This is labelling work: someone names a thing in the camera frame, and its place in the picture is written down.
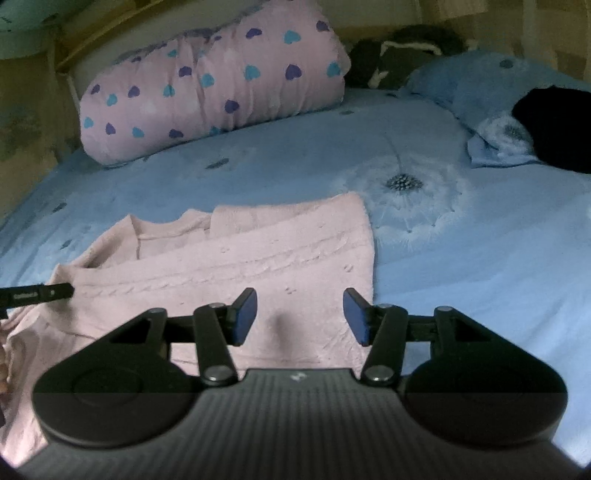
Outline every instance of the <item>metal screw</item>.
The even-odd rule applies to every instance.
[[[372,382],[386,383],[394,376],[394,370],[386,365],[374,365],[365,371],[365,376]]]
[[[214,365],[205,370],[205,378],[212,382],[225,382],[232,378],[234,372],[227,365]]]

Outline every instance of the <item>knit fabric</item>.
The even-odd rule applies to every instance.
[[[342,295],[354,287],[371,299],[373,264],[369,219],[353,193],[299,205],[221,206],[212,214],[188,210],[167,224],[125,217],[55,268],[48,283],[72,283],[72,299],[18,309],[2,325],[10,393],[2,395],[1,455],[20,465],[45,445],[31,406],[45,370],[152,307],[190,315],[253,287],[256,321],[245,344],[230,347],[240,372],[359,372],[366,349],[343,317]],[[194,345],[174,345],[171,359],[198,373]]]

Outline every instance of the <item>blue bed sheet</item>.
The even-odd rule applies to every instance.
[[[129,213],[169,222],[189,208],[355,190],[376,239],[374,301],[414,314],[452,305],[552,365],[570,392],[556,443],[586,463],[591,180],[536,164],[472,169],[469,138],[433,102],[348,90],[333,111],[179,145],[120,168],[105,170],[78,152],[0,229],[0,286],[44,282]],[[405,371],[427,358],[424,345],[409,346]]]

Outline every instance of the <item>heart pattern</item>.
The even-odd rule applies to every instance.
[[[207,87],[213,86],[213,84],[216,83],[216,80],[215,80],[215,78],[213,78],[212,75],[206,73],[205,75],[203,75],[201,77],[201,80],[199,80],[199,83],[201,84],[201,86],[203,88],[207,88]]]
[[[246,65],[244,69],[244,78],[247,82],[255,80],[261,76],[261,71],[254,65]]]
[[[285,32],[283,36],[283,42],[291,45],[292,43],[299,42],[301,40],[301,36],[298,32],[294,32],[293,30],[288,30]]]
[[[135,98],[137,96],[139,96],[139,87],[137,85],[133,85],[133,87],[129,89],[129,92],[127,92],[127,97]]]
[[[239,108],[240,103],[238,103],[236,100],[227,100],[226,105],[224,106],[226,113],[234,113]]]
[[[107,98],[107,106],[113,106],[116,103],[117,103],[117,96],[114,93],[111,93],[109,95],[109,98]]]
[[[262,30],[260,28],[251,28],[248,32],[246,32],[246,37],[250,40],[251,38],[258,37],[262,35]]]
[[[183,132],[181,132],[179,130],[175,130],[175,129],[172,129],[170,132],[168,132],[168,136],[170,138],[183,138],[184,137]]]
[[[294,80],[301,77],[301,69],[297,65],[290,63],[285,69],[285,79]]]
[[[326,69],[326,74],[329,77],[336,77],[337,75],[340,75],[340,67],[339,64],[336,63],[335,61],[332,62],[329,67]]]
[[[323,22],[322,20],[318,20],[316,22],[316,30],[318,30],[319,32],[328,32],[328,31],[330,31],[330,28],[326,24],[326,22]]]
[[[164,87],[164,91],[162,92],[162,95],[164,95],[165,97],[173,97],[174,96],[173,86],[167,85],[166,87]]]
[[[191,67],[180,67],[178,70],[179,78],[191,76],[193,74],[193,69]]]

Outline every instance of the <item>wooden bed frame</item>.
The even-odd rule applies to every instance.
[[[91,5],[61,29],[56,40],[56,71],[67,73],[85,55],[121,32],[189,1],[199,0],[111,0],[111,8],[94,12]],[[587,62],[591,53],[591,0],[414,1],[423,23],[445,25],[473,44],[542,61],[591,82]],[[351,43],[383,36],[397,27],[400,25],[337,26],[335,31]]]

